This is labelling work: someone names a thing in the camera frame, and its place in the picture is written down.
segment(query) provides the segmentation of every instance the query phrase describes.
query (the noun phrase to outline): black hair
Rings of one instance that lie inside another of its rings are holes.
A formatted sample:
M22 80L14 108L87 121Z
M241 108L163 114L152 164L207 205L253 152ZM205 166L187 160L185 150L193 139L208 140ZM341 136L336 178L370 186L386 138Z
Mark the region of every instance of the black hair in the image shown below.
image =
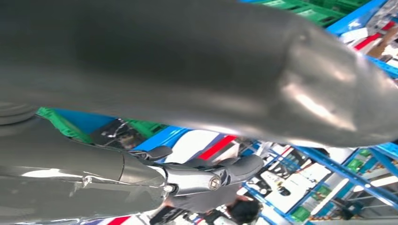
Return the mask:
M228 213L238 224L248 224L255 221L261 212L261 204L257 201L237 200L232 206L227 206Z

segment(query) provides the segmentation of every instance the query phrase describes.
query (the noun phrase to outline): red stripe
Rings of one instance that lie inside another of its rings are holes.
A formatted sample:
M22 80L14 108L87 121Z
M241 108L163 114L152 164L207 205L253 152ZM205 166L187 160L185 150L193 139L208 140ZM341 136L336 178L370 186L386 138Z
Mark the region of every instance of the red stripe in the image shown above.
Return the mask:
M126 222L130 217L119 217L112 220L108 225L121 225L122 223Z
M389 22L387 25L385 25L382 30L389 30L391 29L393 26L395 25L394 22ZM367 46L368 44L370 44L371 42L375 41L376 39L378 39L379 37L381 37L380 33L376 33L372 36L367 37L365 40L363 40L361 43L357 44L354 48L356 50L361 50L362 48L364 48L365 46Z
M282 152L281 156L283 156L287 151L289 151L290 149L292 149L292 147L287 148L285 151Z
M195 222L195 224L199 224L200 222L202 222L203 219L199 219L198 221Z
M363 40L361 43L357 44L354 48L356 50L361 50L362 48L364 48L365 46L367 46L368 44L370 44L372 41L375 41L376 39L378 39L379 37L381 37L380 33L376 33L372 36L367 37L365 40Z
M211 148L209 148L207 151L203 152L198 158L201 158L203 160L208 160L212 155L214 155L216 152L220 151L222 148L227 146L231 141L235 140L236 136L225 136L225 138L221 139L219 142L217 142L215 145L213 145Z
M385 25L382 30L389 30L391 29L393 26L395 25L395 23L393 21L390 21L387 25Z

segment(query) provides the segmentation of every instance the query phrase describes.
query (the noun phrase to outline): green plastic crate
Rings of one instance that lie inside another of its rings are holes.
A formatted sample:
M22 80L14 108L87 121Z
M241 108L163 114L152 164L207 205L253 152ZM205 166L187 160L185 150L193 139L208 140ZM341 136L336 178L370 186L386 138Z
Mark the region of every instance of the green plastic crate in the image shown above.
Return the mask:
M150 138L167 127L164 124L141 120L126 120L126 122L145 138Z
M330 190L328 187L322 185L317 192L319 192L320 194L322 194L323 196L328 196L332 190ZM317 200L317 201L322 201L324 198L320 198L316 193L313 193L311 196L313 199Z
M351 13L369 1L370 0L337 0L332 9L343 13Z
M304 222L310 215L309 210L300 206L292 213L291 217L298 222Z
M293 12L322 27L329 26L346 16L344 13L335 12L331 9L325 9L315 5L298 8L293 10Z
M346 16L344 13L316 6L301 0L266 0L255 2L255 4L291 11L322 27L329 26Z
M311 4L326 9L332 9L334 11L348 14L358 9L359 7L365 5L370 0L302 0L302 1L309 2Z
M308 6L307 3L301 2L299 0L266 0L266 1L255 2L255 4L260 4L283 10L295 10L297 8Z
M364 157L369 157L372 153L370 152L369 149L361 149L360 150L360 155Z
M363 162L355 158L347 165L347 168L353 172L358 172L362 166Z
M84 143L92 143L89 135L83 133L79 128L59 115L55 110L41 107L37 111L37 115L48 119L63 135L78 139Z

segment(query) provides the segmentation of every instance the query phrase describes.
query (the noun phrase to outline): blue shelf frame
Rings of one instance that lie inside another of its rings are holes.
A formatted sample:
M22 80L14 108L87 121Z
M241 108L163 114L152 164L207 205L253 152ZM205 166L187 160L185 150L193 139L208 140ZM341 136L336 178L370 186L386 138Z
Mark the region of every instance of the blue shelf frame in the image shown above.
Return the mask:
M370 148L370 152L372 155L381 163L392 175L398 177L398 169L397 167L391 162L391 159L385 156L383 153L380 152L378 148Z
M398 145L394 143L385 143L375 146L375 149L390 158L398 160Z
M356 149L343 163L342 165L346 166L351 160L353 160L358 154L360 153L360 149ZM325 184L326 180L329 179L329 177L332 174L328 174L325 176L316 186L309 192L307 193L300 201L298 201L289 211L288 213L291 214L293 213L298 207L300 207L304 202L306 202L312 195L314 191L317 191L321 188L322 185Z
M272 163L278 161L280 164L282 164L282 165L284 165L284 166L286 166L286 167L292 165L292 166L294 166L297 170L300 169L300 166L299 166L299 165L295 164L293 161L287 159L286 157L284 157L284 156L278 154L278 153L275 152L274 150L269 149L268 151L270 151L273 155L276 155L276 156L275 156L275 157L272 156L272 157L274 157L274 158L273 158L269 163L267 163L267 165L271 165Z
M369 170L370 168L372 168L374 165L377 164L377 160L372 157L370 158L363 166L362 168L360 168L360 170L358 171L359 173L363 174L366 173L367 170ZM348 192L351 191L351 189L354 187L355 185L353 183L347 183L337 194L336 194L336 198L343 198ZM326 216L334 207L334 204L332 202L327 203L317 214L317 217L324 217Z
M267 223L271 224L271 225L278 225L277 223L275 223L274 221L272 221L270 218L268 218L266 215L260 213L260 217L263 218Z
M359 185L364 188L364 190L374 197L378 198L380 201L390 205L391 207L398 210L398 197L391 194L383 188L373 186L368 180L360 177L359 175L351 172L339 163L331 160L330 158L319 153L313 148L305 148L295 146L296 149L300 150L309 157L315 159L319 164L325 166L332 172L339 174L342 177L348 178L355 185Z

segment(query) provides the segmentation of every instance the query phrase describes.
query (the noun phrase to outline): screw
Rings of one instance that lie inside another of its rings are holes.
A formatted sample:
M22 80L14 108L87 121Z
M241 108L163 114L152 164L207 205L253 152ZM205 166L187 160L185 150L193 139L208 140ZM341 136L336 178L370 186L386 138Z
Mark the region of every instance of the screw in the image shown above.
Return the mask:
M164 190L166 192L171 193L171 192L173 192L175 190L175 188L173 186L171 186L171 185L166 185L166 186L164 186Z
M218 176L214 176L210 179L209 188L212 191L217 190L221 185L221 180Z

